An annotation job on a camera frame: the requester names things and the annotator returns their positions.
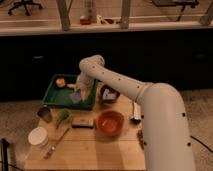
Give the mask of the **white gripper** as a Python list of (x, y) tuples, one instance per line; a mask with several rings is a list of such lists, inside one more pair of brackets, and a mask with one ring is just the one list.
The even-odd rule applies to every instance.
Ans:
[(84, 73), (80, 73), (76, 79), (76, 89), (80, 91), (81, 99), (83, 101), (88, 99), (91, 87), (92, 79)]

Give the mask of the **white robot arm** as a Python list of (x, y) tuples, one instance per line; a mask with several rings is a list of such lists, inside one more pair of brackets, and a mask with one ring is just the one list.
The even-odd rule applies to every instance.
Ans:
[(97, 79), (141, 106), (145, 167), (148, 171), (196, 171), (183, 98), (166, 83), (142, 82), (104, 67), (101, 55), (79, 62), (77, 86)]

